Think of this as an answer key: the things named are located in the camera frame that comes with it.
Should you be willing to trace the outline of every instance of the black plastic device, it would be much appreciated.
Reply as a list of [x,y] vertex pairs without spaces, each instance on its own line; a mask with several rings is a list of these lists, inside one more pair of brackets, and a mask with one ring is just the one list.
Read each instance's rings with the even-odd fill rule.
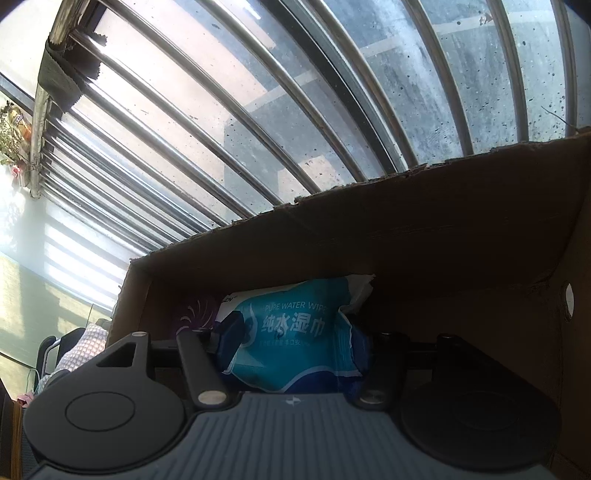
[[[176,342],[132,333],[48,387],[24,417],[32,478],[554,478],[540,462],[557,407],[457,336],[376,336],[353,399],[261,394],[220,375],[244,335],[229,320]],[[156,381],[165,367],[182,368],[185,399]],[[409,389],[413,370],[431,381]]]

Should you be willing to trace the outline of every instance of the gray ribbed plastic surface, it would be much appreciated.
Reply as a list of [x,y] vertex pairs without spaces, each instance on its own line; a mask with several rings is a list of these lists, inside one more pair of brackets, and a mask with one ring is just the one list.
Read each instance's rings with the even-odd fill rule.
[[[41,468],[35,480],[80,479]],[[197,416],[186,437],[149,465],[89,480],[550,480],[542,466],[490,475],[444,465],[411,445],[384,413],[341,394],[245,394],[231,410]]]

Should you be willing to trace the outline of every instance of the cardboard box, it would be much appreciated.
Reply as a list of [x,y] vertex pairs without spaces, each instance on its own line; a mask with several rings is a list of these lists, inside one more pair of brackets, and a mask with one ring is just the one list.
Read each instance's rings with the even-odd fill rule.
[[[132,262],[110,342],[166,338],[190,292],[375,274],[361,319],[417,341],[464,337],[544,391],[551,467],[591,473],[591,135],[521,144],[319,193]],[[568,315],[565,289],[574,294]]]

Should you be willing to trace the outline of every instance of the white cloth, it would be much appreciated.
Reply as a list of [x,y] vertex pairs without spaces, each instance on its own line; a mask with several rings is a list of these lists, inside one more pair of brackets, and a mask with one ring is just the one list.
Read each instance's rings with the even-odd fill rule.
[[[76,368],[84,365],[94,356],[101,353],[105,349],[107,334],[108,332],[104,328],[99,327],[94,323],[89,323],[76,346],[61,357],[61,360],[56,365],[54,373],[59,372],[59,370],[69,370],[72,372]],[[53,374],[45,375],[39,380],[37,395],[43,391],[43,388],[52,375]]]

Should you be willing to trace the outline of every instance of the pink object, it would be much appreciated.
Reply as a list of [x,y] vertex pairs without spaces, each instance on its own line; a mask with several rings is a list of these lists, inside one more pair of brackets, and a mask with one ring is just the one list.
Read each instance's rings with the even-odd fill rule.
[[27,408],[29,404],[33,401],[33,398],[35,398],[33,392],[27,392],[23,393],[22,395],[18,395],[17,402],[19,402],[23,408]]

